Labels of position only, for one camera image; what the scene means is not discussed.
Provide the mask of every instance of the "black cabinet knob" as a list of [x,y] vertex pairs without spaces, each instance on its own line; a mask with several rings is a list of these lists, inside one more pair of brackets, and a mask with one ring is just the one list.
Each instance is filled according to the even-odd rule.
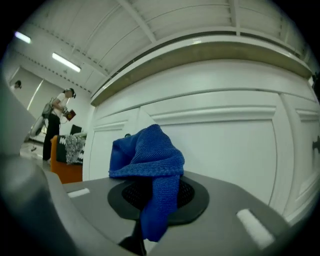
[[318,136],[317,141],[312,143],[312,149],[318,149],[318,153],[320,154],[320,137]]

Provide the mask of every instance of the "blue towel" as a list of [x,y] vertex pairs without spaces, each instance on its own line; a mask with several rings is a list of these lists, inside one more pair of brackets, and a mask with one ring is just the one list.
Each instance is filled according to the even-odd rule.
[[158,242],[166,232],[168,216],[177,210],[184,163],[182,153],[157,124],[113,142],[110,177],[152,177],[152,199],[140,214],[143,239]]

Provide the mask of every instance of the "white ceiling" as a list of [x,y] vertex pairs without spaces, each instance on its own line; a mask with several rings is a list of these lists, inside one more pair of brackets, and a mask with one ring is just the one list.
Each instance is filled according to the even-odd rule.
[[[63,79],[92,94],[139,54],[199,32],[255,35],[310,65],[315,61],[295,25],[267,0],[50,0],[19,31],[32,40],[12,42],[22,66],[36,67],[44,78],[50,73],[59,79],[57,85]],[[81,72],[52,59],[53,52]]]

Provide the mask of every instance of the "orange chair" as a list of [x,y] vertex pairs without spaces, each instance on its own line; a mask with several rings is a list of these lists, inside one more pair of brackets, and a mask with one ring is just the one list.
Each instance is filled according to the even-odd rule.
[[67,165],[57,162],[58,136],[51,139],[51,172],[57,174],[62,184],[82,182],[82,165]]

